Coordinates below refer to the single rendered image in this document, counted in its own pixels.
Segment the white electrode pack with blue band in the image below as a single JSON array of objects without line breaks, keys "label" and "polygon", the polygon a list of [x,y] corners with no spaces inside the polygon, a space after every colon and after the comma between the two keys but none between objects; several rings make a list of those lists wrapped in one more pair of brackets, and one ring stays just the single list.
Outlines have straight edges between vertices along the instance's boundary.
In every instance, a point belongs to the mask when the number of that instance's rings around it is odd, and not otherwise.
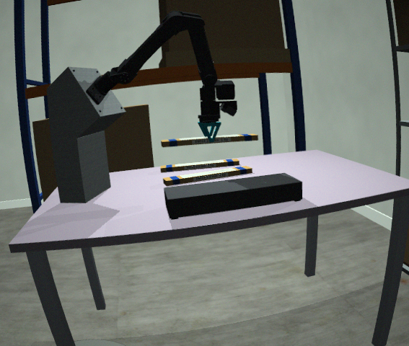
[{"label": "white electrode pack with blue band", "polygon": [[225,137],[216,136],[214,142],[210,142],[208,137],[198,137],[198,138],[184,138],[178,141],[162,140],[162,147],[172,147],[172,146],[188,146],[197,144],[207,144],[207,143],[226,143],[226,142],[238,142],[238,141],[258,141],[258,135],[255,134],[240,134],[240,135],[230,135]]}]

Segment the white box labelled e6013 with blue band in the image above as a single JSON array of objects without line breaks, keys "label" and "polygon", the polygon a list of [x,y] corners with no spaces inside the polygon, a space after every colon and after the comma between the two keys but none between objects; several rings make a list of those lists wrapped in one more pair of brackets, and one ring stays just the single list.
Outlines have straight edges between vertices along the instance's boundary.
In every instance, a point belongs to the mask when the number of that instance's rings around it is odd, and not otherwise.
[{"label": "white box labelled e6013 with blue band", "polygon": [[249,173],[252,173],[252,168],[250,167],[247,167],[247,166],[235,167],[235,168],[229,168],[229,169],[214,170],[214,171],[209,171],[209,172],[200,172],[200,173],[195,173],[195,174],[185,174],[185,175],[174,176],[174,177],[165,177],[163,178],[163,183],[166,186],[179,185],[179,184],[184,184],[184,183],[189,183],[189,182],[198,182],[198,181],[204,181],[208,179],[231,177],[231,176],[249,174]]}]

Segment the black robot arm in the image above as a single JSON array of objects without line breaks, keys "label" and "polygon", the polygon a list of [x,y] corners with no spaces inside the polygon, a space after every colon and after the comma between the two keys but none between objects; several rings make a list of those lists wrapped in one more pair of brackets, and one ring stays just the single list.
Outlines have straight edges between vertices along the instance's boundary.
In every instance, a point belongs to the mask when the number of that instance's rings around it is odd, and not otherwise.
[{"label": "black robot arm", "polygon": [[[181,11],[169,12],[158,28],[128,59],[125,59],[119,67],[112,68],[111,72],[107,71],[103,76],[99,76],[86,90],[86,93],[98,105],[116,84],[130,83],[148,59],[173,35],[188,30],[203,82],[203,87],[200,88],[201,100],[234,99],[233,81],[217,80],[204,25],[205,23],[199,14]],[[237,112],[237,101],[210,102],[211,115],[220,115],[220,110],[234,116]]]}]

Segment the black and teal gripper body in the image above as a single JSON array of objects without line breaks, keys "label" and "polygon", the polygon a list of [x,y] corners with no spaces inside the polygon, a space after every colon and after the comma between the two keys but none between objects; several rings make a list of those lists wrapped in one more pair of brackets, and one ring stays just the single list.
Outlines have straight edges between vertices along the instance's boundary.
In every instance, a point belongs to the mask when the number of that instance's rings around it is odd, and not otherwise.
[{"label": "black and teal gripper body", "polygon": [[210,102],[216,100],[201,101],[201,115],[198,116],[200,123],[215,123],[220,119],[220,115],[211,115]]}]

